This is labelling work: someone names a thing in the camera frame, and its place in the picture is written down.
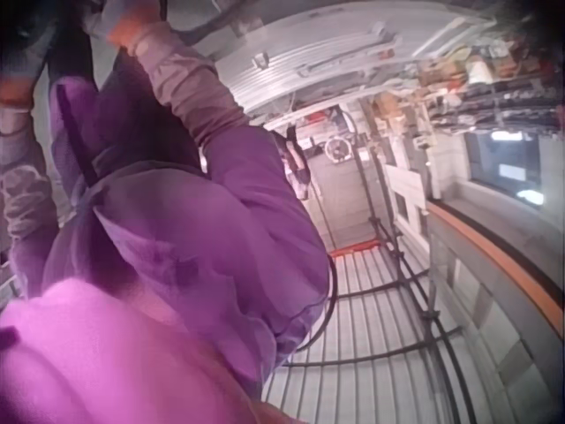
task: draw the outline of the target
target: cable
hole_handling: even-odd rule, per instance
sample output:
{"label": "cable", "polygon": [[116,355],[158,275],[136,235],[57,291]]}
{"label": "cable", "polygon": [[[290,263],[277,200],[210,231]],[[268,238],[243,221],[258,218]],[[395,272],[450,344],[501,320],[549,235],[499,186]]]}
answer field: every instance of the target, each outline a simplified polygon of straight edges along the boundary
{"label": "cable", "polygon": [[328,311],[326,312],[326,316],[324,317],[323,323],[320,325],[318,331],[316,331],[316,334],[314,334],[313,337],[310,340],[308,340],[308,343],[306,343],[304,346],[299,347],[297,349],[297,352],[303,352],[306,349],[310,348],[314,343],[316,343],[316,341],[321,337],[321,335],[324,334],[324,331],[328,327],[329,321],[332,319],[332,316],[334,315],[335,303],[337,302],[337,269],[335,268],[334,258],[328,255],[328,259],[329,259],[329,268],[331,269],[332,272],[332,285],[333,285],[332,294],[329,298]]}

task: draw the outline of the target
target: sleeve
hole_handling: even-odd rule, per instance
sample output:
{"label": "sleeve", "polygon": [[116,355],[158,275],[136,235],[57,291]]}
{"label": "sleeve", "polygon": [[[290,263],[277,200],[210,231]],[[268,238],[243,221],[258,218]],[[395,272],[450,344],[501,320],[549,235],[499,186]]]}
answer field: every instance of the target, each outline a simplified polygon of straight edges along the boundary
{"label": "sleeve", "polygon": [[58,232],[41,146],[28,110],[0,106],[0,192],[11,238],[11,268],[27,296],[41,292],[45,262]]}
{"label": "sleeve", "polygon": [[203,147],[249,118],[220,80],[214,64],[186,46],[165,23],[157,24],[130,48],[146,71],[157,101],[171,107]]}

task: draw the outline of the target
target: glove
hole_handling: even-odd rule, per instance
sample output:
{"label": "glove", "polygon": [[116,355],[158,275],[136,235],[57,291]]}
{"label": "glove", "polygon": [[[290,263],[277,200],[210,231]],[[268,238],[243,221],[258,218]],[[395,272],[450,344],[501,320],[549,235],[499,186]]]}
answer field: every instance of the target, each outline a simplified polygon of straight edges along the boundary
{"label": "glove", "polygon": [[87,0],[83,8],[83,27],[88,34],[128,50],[158,22],[159,0]]}
{"label": "glove", "polygon": [[38,3],[29,18],[19,22],[0,45],[0,102],[8,106],[33,106],[35,83],[39,79],[60,22],[55,0]]}

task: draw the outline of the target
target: orange trim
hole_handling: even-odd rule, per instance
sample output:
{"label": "orange trim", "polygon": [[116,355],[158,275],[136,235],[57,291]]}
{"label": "orange trim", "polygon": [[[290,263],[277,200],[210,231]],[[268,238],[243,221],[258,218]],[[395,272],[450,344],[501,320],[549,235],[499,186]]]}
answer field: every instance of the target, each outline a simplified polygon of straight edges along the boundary
{"label": "orange trim", "polygon": [[343,249],[337,249],[330,253],[332,258],[337,258],[338,256],[345,256],[346,254],[354,254],[355,252],[361,252],[363,250],[369,250],[380,244],[379,240],[367,240],[357,243],[355,245],[344,247]]}
{"label": "orange trim", "polygon": [[483,251],[491,261],[520,287],[546,317],[560,338],[563,338],[563,310],[518,262],[514,261],[488,238],[451,215],[448,211],[430,203],[427,204],[427,210],[456,229],[479,250]]}

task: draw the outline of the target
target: purple jacket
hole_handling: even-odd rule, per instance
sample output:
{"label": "purple jacket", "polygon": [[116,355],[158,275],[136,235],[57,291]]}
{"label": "purple jacket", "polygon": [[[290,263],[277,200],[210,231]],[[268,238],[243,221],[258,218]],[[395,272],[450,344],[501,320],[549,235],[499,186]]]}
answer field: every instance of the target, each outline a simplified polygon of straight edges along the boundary
{"label": "purple jacket", "polygon": [[[10,127],[28,111],[0,109],[11,264],[30,297],[70,277],[119,292],[126,275],[135,276],[257,397],[321,314],[324,246],[285,178],[272,135],[248,125],[214,67],[165,27],[138,47],[155,97],[204,147],[208,178],[180,164],[116,166],[97,158],[103,178],[73,187],[76,215],[59,230],[31,119]],[[113,272],[114,250],[130,274]]]}

